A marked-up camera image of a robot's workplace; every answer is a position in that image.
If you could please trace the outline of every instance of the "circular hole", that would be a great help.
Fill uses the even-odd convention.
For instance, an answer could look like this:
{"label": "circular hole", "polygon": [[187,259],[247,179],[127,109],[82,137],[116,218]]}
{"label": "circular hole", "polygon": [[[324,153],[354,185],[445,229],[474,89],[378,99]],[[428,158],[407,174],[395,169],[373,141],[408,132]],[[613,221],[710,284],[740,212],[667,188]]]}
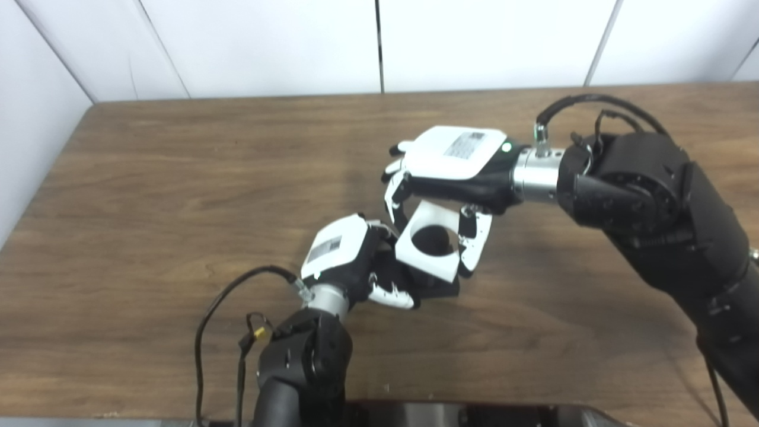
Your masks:
{"label": "circular hole", "polygon": [[411,243],[425,255],[442,257],[453,253],[448,229],[442,226],[426,226],[411,237]]}

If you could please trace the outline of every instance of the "yellow connector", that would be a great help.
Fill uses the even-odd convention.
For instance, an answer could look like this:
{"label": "yellow connector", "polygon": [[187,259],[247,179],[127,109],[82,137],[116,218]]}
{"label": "yellow connector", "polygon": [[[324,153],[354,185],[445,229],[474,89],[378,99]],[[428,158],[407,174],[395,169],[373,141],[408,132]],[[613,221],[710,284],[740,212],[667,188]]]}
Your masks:
{"label": "yellow connector", "polygon": [[263,326],[259,327],[255,332],[253,332],[253,336],[256,337],[256,340],[266,338],[266,329]]}

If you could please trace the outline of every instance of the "label sticker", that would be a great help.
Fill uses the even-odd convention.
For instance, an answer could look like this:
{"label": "label sticker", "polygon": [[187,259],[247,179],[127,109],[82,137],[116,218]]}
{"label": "label sticker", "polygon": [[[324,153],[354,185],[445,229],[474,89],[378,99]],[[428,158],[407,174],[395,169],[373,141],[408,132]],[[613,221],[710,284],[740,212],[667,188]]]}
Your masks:
{"label": "label sticker", "polygon": [[453,141],[453,144],[442,155],[468,160],[483,141],[485,141],[483,132],[464,132],[456,138],[456,141]]}
{"label": "label sticker", "polygon": [[308,253],[308,259],[306,260],[306,262],[307,263],[311,262],[317,259],[318,257],[327,255],[330,252],[334,252],[340,249],[340,241],[342,241],[342,236],[337,236],[325,242],[321,242],[319,245],[314,246],[313,248],[311,248],[311,252]]}

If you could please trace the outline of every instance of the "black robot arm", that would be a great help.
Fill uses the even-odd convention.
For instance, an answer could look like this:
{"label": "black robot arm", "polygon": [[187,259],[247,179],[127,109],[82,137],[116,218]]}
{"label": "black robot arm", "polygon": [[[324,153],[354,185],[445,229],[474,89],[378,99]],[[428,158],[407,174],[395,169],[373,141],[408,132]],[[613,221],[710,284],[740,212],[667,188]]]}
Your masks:
{"label": "black robot arm", "polygon": [[675,300],[707,364],[759,419],[759,274],[732,208],[667,135],[575,143],[559,168],[559,205]]}

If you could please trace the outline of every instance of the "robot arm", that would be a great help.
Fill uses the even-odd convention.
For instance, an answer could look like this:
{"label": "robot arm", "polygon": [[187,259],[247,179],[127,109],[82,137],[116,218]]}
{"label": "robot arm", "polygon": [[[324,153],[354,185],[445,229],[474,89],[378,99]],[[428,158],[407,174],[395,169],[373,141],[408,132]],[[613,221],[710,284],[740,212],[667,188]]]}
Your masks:
{"label": "robot arm", "polygon": [[337,423],[353,349],[343,327],[348,312],[367,299],[418,307],[406,290],[408,267],[393,256],[396,241],[392,228],[360,214],[317,233],[297,282],[303,308],[274,330],[259,358],[254,427]]}
{"label": "robot arm", "polygon": [[[626,114],[603,110],[595,135],[573,134],[569,149],[552,149],[548,121],[580,102],[620,106],[656,132],[643,131]],[[635,132],[602,133],[604,116],[626,120]],[[446,175],[451,162],[439,161],[458,140],[437,138],[440,149],[430,154],[427,145],[433,143],[424,137],[434,129],[391,150],[405,153],[383,176],[390,177],[386,203],[396,224],[403,222],[400,203],[409,195],[452,199],[492,214],[523,201],[558,204],[578,225],[602,230],[646,283],[674,298],[698,328],[707,363],[759,419],[759,274],[750,262],[748,238],[703,170],[655,118],[611,96],[570,96],[538,116],[534,148],[505,135],[501,150],[481,144],[475,153],[482,150],[490,159],[466,176]],[[425,152],[429,162],[418,166]]]}

